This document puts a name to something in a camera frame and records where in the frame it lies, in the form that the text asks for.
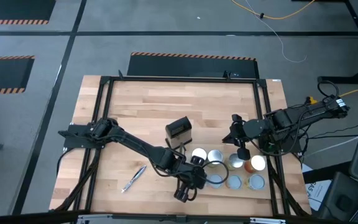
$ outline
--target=metal can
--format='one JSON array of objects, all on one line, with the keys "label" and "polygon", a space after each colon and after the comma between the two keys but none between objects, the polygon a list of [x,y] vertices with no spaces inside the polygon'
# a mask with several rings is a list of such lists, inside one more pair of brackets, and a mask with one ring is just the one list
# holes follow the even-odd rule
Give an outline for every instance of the metal can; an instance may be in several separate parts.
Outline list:
[{"label": "metal can", "polygon": [[196,148],[191,153],[190,162],[194,165],[202,166],[206,160],[206,151],[202,148]]},{"label": "metal can", "polygon": [[206,151],[202,148],[196,148],[195,150],[193,150],[193,152],[191,153],[191,156],[198,156],[204,160],[206,160]]},{"label": "metal can", "polygon": [[[223,162],[223,154],[221,153],[221,151],[214,149],[208,153],[207,159],[208,159],[208,162],[212,162],[212,161]],[[217,165],[219,165],[219,162],[212,162],[212,163],[208,164],[209,167],[216,167]]]},{"label": "metal can", "polygon": [[265,187],[265,179],[259,174],[254,174],[248,178],[246,186],[251,190],[262,190]]},{"label": "metal can", "polygon": [[257,171],[262,171],[265,169],[265,167],[266,161],[263,156],[252,156],[252,158],[246,161],[246,164],[244,165],[244,169],[250,174],[253,174]]},{"label": "metal can", "polygon": [[237,175],[231,175],[227,178],[226,186],[233,190],[240,189],[242,186],[241,178]]},{"label": "metal can", "polygon": [[236,168],[240,168],[244,165],[244,161],[239,158],[237,153],[231,154],[224,162],[227,165],[227,168],[231,171]]},{"label": "metal can", "polygon": [[[210,180],[210,181],[212,181],[212,182],[215,182],[215,183],[220,182],[220,181],[223,180],[222,177],[221,177],[220,175],[217,175],[217,174],[213,174],[213,175],[211,175],[211,176],[207,176],[207,179]],[[212,188],[214,188],[214,189],[218,189],[218,188],[222,187],[222,184],[212,184],[212,183],[208,183],[208,185],[210,185],[210,186],[211,186]]]}]

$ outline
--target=orange striped tape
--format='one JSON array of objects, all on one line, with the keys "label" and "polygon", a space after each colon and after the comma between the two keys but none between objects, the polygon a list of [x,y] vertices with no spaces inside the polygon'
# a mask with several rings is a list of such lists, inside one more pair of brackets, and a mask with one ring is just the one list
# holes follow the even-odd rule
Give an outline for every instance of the orange striped tape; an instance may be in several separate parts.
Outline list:
[{"label": "orange striped tape", "polygon": [[213,59],[253,60],[253,61],[256,61],[256,58],[251,58],[251,57],[217,56],[217,55],[163,54],[163,53],[149,53],[149,52],[133,52],[133,53],[131,53],[131,56],[133,56],[133,55],[161,56],[161,57],[213,58]]},{"label": "orange striped tape", "polygon": [[1,88],[0,94],[23,93],[25,88]]},{"label": "orange striped tape", "polygon": [[45,25],[49,21],[42,19],[0,19],[0,25]]},{"label": "orange striped tape", "polygon": [[0,60],[6,60],[6,59],[35,59],[35,56],[33,55],[27,55],[27,56],[4,56],[4,57],[0,57]]}]

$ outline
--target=can lid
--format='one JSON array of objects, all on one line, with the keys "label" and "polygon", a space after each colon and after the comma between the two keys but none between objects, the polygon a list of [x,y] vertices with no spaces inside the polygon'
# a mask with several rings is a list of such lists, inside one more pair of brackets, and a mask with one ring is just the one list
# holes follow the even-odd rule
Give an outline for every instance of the can lid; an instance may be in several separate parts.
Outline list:
[{"label": "can lid", "polygon": [[[222,177],[220,175],[217,175],[217,174],[213,174],[211,176],[207,176],[207,179],[212,181],[212,182],[220,182],[222,181]],[[218,189],[220,187],[222,187],[222,184],[211,184],[211,183],[208,183],[210,186],[212,186],[213,188],[215,189]]]},{"label": "can lid", "polygon": [[230,161],[230,164],[231,164],[234,168],[239,168],[239,167],[242,167],[242,165],[244,165],[244,161],[239,158],[239,156],[237,155],[237,153],[231,154],[231,155],[229,156],[229,161]]},{"label": "can lid", "polygon": [[265,169],[266,162],[262,156],[253,156],[251,158],[251,165],[255,170],[261,171]]},{"label": "can lid", "polygon": [[204,160],[206,160],[206,151],[202,148],[196,148],[195,150],[193,150],[193,152],[191,153],[191,156],[198,156],[200,158],[203,158]]},{"label": "can lid", "polygon": [[223,161],[223,154],[221,153],[221,151],[214,149],[211,150],[208,153],[208,161],[212,162],[212,161]]},{"label": "can lid", "polygon": [[237,175],[231,175],[227,178],[227,186],[230,189],[240,189],[242,185],[241,178]]},{"label": "can lid", "polygon": [[259,174],[254,174],[249,178],[249,185],[253,189],[262,189],[265,187],[265,179]]}]

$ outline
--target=white cable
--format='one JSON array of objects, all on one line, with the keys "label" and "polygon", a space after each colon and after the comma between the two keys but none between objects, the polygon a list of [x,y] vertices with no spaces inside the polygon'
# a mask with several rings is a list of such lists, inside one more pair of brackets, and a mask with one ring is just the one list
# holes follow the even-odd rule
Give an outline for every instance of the white cable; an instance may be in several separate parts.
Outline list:
[{"label": "white cable", "polygon": [[344,142],[342,142],[342,143],[339,143],[339,144],[336,144],[336,145],[333,145],[333,146],[329,146],[329,147],[327,147],[327,148],[325,148],[325,149],[320,149],[320,150],[318,150],[318,151],[316,151],[316,152],[313,152],[313,153],[311,153],[311,154],[306,155],[305,158],[306,158],[306,157],[309,157],[309,156],[311,156],[311,155],[313,155],[313,154],[316,154],[316,153],[318,153],[318,152],[323,152],[323,151],[325,151],[325,150],[327,150],[327,149],[332,149],[332,148],[337,147],[337,146],[342,146],[343,144],[349,143],[349,142],[354,141],[354,140],[356,140],[356,139],[358,139],[358,136],[357,136],[357,137],[354,137],[354,138],[352,138],[352,139],[350,139],[350,140],[344,141]]},{"label": "white cable", "polygon": [[[249,4],[248,0],[246,0],[246,2],[247,2],[247,4],[248,4],[248,6],[251,8],[251,10],[255,12],[255,10],[254,10],[254,9],[252,8],[252,6]],[[285,54],[284,54],[284,43],[283,43],[283,41],[281,40],[280,36],[278,36],[278,34],[273,30],[273,28],[271,28],[269,25],[267,25],[266,22],[262,21],[256,14],[253,13],[253,15],[254,15],[260,22],[263,22],[269,29],[271,29],[271,30],[274,32],[274,34],[278,37],[279,41],[281,42],[281,53],[283,54],[284,58],[285,58],[287,61],[293,62],[293,63],[300,63],[300,62],[304,62],[304,61],[308,58],[308,56],[306,55],[305,58],[304,58],[303,60],[300,60],[300,61],[294,61],[294,60],[288,59],[288,58],[285,56]]]}]

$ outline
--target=wooden table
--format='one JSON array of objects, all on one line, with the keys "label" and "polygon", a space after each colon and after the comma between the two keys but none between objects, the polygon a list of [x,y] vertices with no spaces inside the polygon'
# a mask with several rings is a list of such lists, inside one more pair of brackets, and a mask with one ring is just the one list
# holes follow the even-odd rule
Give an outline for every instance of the wooden table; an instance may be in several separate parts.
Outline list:
[{"label": "wooden table", "polygon": [[[73,122],[87,124],[91,121],[100,76],[85,76],[78,95]],[[272,110],[286,108],[280,80],[267,80]],[[103,111],[104,97],[99,117]],[[259,91],[263,102],[262,90]],[[257,118],[254,92],[246,83],[185,83],[185,82],[114,82],[109,117],[117,119],[128,133],[154,146],[166,146],[165,126],[187,116],[193,125],[193,142],[186,145],[190,154],[202,147],[207,152],[219,149],[224,156],[235,153],[237,147],[223,144],[221,139],[229,133],[231,115],[237,113],[244,120]],[[260,154],[247,144],[251,155]],[[84,149],[74,149],[63,159],[53,191],[50,208],[56,208],[68,196],[78,181]],[[124,194],[121,189],[139,168],[146,164],[144,174]],[[299,161],[291,154],[283,156],[287,188],[304,210],[310,212],[305,183]],[[224,168],[206,168],[206,173],[220,174]],[[238,169],[237,174],[246,180],[250,174]],[[231,190],[223,185],[213,189],[206,185],[198,191],[195,201],[182,203],[173,197],[177,180],[159,177],[150,162],[140,154],[118,144],[109,143],[102,150],[101,160],[92,201],[92,212],[153,213],[187,215],[239,215],[271,216],[270,189],[267,170],[260,172],[265,178],[263,190],[250,190],[243,186]],[[84,208],[88,186],[85,186],[80,208]],[[277,198],[281,198],[276,186]],[[282,201],[277,200],[282,212]]]}]

